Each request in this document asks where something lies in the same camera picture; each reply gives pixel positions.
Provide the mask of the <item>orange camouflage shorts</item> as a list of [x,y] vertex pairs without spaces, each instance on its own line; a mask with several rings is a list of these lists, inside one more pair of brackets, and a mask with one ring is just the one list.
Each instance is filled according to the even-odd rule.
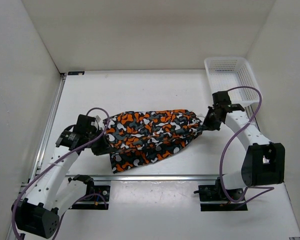
[[114,174],[169,158],[206,130],[187,109],[125,111],[103,123]]

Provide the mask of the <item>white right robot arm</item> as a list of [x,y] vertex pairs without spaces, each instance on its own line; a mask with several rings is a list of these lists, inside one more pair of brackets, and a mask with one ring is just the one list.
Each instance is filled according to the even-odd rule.
[[227,91],[212,94],[213,105],[208,108],[203,125],[209,131],[219,130],[225,124],[234,132],[246,150],[242,167],[219,177],[214,193],[220,200],[228,199],[234,189],[278,185],[284,181],[285,147],[265,137],[251,124],[245,109],[232,103]]

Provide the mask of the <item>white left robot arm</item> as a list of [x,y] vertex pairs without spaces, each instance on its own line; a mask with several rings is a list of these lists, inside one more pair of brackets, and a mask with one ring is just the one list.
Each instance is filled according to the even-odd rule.
[[110,117],[100,126],[97,117],[81,114],[74,125],[59,135],[49,166],[29,182],[12,204],[11,226],[15,238],[19,232],[54,240],[66,211],[76,202],[95,196],[94,181],[88,175],[76,175],[60,187],[71,166],[85,149],[106,149],[104,139]]

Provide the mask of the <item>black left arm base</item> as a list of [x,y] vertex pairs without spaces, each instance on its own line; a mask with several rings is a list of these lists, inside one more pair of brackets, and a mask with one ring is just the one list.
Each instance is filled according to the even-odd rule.
[[110,205],[111,182],[95,181],[88,197],[76,202],[71,210],[108,210]]

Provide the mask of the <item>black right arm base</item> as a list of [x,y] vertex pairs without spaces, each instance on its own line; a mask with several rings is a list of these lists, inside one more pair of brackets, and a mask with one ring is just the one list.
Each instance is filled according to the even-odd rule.
[[220,180],[214,184],[201,184],[193,192],[199,197],[201,212],[244,212],[248,211],[245,198],[240,202],[231,202],[224,194]]

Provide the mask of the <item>white plastic basket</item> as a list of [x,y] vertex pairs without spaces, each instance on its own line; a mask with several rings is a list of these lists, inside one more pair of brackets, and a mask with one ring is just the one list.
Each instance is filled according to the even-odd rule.
[[258,83],[249,62],[243,57],[208,57],[204,60],[210,90],[212,93],[226,91],[233,104],[248,107],[259,102]]

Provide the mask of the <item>aluminium table rail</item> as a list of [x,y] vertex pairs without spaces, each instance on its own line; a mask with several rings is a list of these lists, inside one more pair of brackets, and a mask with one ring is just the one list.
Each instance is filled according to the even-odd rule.
[[95,181],[214,181],[217,175],[93,175]]

